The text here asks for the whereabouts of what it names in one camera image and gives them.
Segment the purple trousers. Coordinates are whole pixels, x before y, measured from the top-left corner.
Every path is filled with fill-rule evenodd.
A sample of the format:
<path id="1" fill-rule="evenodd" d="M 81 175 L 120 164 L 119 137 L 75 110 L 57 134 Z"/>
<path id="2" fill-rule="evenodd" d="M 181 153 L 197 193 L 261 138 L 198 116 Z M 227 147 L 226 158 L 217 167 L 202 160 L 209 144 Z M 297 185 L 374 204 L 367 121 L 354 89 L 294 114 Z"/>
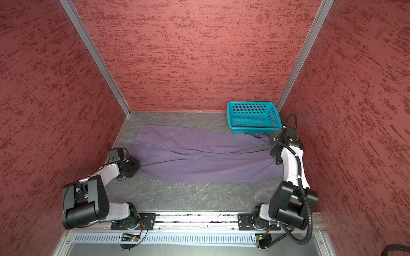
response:
<path id="1" fill-rule="evenodd" d="M 284 174 L 263 134 L 143 125 L 130 155 L 144 172 L 175 182 L 256 182 Z"/>

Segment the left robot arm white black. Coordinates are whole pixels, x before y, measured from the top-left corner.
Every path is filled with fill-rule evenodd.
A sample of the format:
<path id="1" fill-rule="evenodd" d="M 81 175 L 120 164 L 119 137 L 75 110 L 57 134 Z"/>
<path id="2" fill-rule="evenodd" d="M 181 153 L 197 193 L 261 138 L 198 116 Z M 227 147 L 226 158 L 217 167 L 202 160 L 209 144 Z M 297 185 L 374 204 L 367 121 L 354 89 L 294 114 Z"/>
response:
<path id="1" fill-rule="evenodd" d="M 65 229 L 111 223 L 112 229 L 142 229 L 142 219 L 132 203 L 112 203 L 106 185 L 132 178 L 140 163 L 129 158 L 101 166 L 97 172 L 63 188 L 62 223 Z"/>

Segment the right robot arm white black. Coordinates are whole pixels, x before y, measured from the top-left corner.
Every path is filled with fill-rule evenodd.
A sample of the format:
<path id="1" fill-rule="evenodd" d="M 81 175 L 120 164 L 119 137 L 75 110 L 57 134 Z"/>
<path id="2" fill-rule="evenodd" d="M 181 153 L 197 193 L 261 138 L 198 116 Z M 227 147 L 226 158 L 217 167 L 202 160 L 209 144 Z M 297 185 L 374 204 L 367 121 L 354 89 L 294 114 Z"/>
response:
<path id="1" fill-rule="evenodd" d="M 261 203 L 255 207 L 253 225 L 257 230 L 283 225 L 310 231 L 319 197 L 311 189 L 305 175 L 303 144 L 297 138 L 276 138 L 274 142 L 271 156 L 278 165 L 283 166 L 284 179 L 268 204 Z"/>

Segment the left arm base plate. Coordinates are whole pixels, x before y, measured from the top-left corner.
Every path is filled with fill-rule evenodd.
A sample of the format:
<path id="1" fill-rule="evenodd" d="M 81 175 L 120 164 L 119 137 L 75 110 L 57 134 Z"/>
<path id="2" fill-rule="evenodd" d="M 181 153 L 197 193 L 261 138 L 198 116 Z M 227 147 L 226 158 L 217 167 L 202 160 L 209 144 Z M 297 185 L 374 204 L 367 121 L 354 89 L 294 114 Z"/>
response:
<path id="1" fill-rule="evenodd" d="M 130 217 L 124 220 L 115 221 L 111 224 L 111 230 L 125 230 L 125 231 L 139 231 L 139 230 L 153 230 L 155 213 L 139 213 L 138 218 L 131 219 Z"/>

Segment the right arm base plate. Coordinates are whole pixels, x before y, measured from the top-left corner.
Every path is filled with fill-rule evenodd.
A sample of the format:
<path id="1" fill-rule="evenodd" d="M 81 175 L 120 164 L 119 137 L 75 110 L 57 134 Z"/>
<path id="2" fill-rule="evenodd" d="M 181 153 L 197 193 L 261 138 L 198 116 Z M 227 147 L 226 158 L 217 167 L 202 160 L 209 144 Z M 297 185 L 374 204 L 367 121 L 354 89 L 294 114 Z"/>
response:
<path id="1" fill-rule="evenodd" d="M 264 220 L 258 216 L 254 216 L 251 213 L 239 213 L 238 217 L 238 226 L 239 230 L 252 230 L 252 231 L 279 231 L 280 227 L 277 226 L 277 223 L 270 223 L 267 220 Z"/>

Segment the teal plastic basket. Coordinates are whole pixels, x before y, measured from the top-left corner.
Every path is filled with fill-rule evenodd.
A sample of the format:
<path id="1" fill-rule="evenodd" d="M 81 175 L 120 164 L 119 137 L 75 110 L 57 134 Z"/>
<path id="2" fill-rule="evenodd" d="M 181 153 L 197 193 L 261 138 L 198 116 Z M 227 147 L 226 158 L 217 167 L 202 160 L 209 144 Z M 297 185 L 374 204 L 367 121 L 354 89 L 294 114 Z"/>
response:
<path id="1" fill-rule="evenodd" d="M 230 101 L 227 103 L 227 121 L 234 134 L 272 134 L 283 128 L 272 102 Z"/>

